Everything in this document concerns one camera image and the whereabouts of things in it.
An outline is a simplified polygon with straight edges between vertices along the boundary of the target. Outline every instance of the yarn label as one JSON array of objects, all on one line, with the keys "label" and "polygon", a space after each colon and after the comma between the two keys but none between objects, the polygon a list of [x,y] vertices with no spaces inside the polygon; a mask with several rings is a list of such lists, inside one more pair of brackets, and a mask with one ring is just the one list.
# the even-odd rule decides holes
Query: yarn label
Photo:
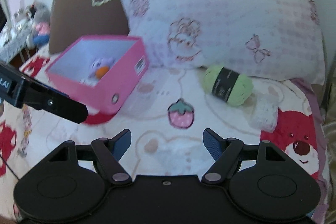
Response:
[{"label": "yarn label", "polygon": [[238,76],[239,73],[222,68],[213,84],[212,94],[227,102]]}]

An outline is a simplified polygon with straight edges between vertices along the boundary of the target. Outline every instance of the blanket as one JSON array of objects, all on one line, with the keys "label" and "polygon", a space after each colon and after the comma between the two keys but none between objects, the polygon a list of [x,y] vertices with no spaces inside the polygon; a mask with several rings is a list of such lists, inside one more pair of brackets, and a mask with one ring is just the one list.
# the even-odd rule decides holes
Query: blanket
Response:
[{"label": "blanket", "polygon": [[[45,69],[56,57],[49,55],[46,46],[21,70],[53,86]],[[120,163],[133,179],[137,174],[201,177],[213,164],[202,142],[203,130],[211,128],[223,138],[235,137],[246,144],[258,145],[269,139],[285,151],[317,180],[321,199],[310,217],[324,223],[329,168],[322,118],[310,85],[300,79],[253,79],[256,92],[271,94],[279,102],[278,125],[273,133],[267,133],[249,125],[253,97],[240,107],[230,107],[204,93],[203,75],[202,69],[150,68],[117,114],[106,115],[88,107],[88,119],[82,124],[27,106],[16,109],[4,102],[0,105],[0,151],[8,166],[0,163],[0,214],[20,217],[12,196],[17,178],[11,170],[22,177],[65,140],[89,144],[128,128],[132,142]],[[177,115],[180,108],[187,109],[187,115]],[[79,164],[94,170],[91,162]],[[244,162],[241,169],[253,165]]]}]

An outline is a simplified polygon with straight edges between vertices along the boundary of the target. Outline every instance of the label on box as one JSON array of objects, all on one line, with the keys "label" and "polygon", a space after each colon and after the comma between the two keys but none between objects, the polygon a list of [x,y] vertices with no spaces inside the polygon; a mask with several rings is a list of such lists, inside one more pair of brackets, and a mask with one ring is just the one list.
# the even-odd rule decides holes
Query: label on box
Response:
[{"label": "label on box", "polygon": [[140,73],[142,73],[145,66],[146,66],[146,60],[145,57],[143,56],[134,67],[136,74],[139,75]]}]

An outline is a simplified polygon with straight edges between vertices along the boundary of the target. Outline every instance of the stuffed animal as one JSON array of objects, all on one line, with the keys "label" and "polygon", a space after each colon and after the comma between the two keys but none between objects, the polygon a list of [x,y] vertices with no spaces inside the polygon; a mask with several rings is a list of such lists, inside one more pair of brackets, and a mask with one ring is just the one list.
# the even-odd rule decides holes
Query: stuffed animal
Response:
[{"label": "stuffed animal", "polygon": [[27,37],[28,48],[43,46],[48,43],[50,35],[50,12],[46,5],[39,1],[34,1],[32,10],[32,32]]},{"label": "stuffed animal", "polygon": [[115,59],[110,58],[98,58],[96,59],[90,68],[89,78],[96,77],[97,79],[102,79],[103,76],[110,70],[114,65]]}]

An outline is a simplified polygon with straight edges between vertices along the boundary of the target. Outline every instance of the red cartoon bear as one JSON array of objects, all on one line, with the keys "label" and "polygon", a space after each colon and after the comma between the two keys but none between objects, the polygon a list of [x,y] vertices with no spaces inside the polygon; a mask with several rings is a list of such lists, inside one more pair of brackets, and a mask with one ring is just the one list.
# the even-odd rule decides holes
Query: red cartoon bear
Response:
[{"label": "red cartoon bear", "polygon": [[317,179],[319,159],[312,115],[278,110],[278,124],[273,133],[261,132],[260,140],[269,140]]},{"label": "red cartoon bear", "polygon": [[40,70],[49,63],[49,61],[49,57],[45,58],[42,56],[37,56],[23,68],[22,72],[34,78],[40,72]]},{"label": "red cartoon bear", "polygon": [[[3,160],[7,161],[16,145],[16,131],[6,126],[3,121],[0,124],[0,153]],[[6,164],[0,160],[0,177],[6,174]]]}]

